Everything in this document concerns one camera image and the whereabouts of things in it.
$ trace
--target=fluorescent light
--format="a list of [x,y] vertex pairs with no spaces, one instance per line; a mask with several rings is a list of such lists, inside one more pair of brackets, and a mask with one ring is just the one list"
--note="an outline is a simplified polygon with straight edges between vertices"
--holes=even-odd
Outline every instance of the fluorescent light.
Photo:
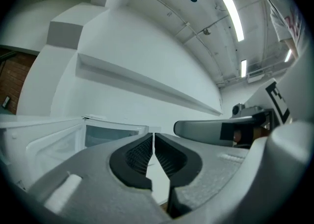
[[291,50],[289,50],[289,51],[288,51],[288,54],[287,54],[287,56],[286,56],[286,60],[285,60],[285,62],[288,62],[288,61],[289,61],[290,56],[291,56],[291,53],[292,53],[292,51],[291,51]]
[[246,76],[246,60],[241,61],[241,77]]
[[235,3],[233,0],[223,0],[223,2],[225,3],[225,5],[229,11],[230,17],[231,17],[232,22],[234,23],[234,26],[235,26],[235,32],[236,32],[237,40],[240,42],[244,39],[244,35],[243,35],[243,29],[242,29],[240,17],[239,17],[237,10],[236,10]]

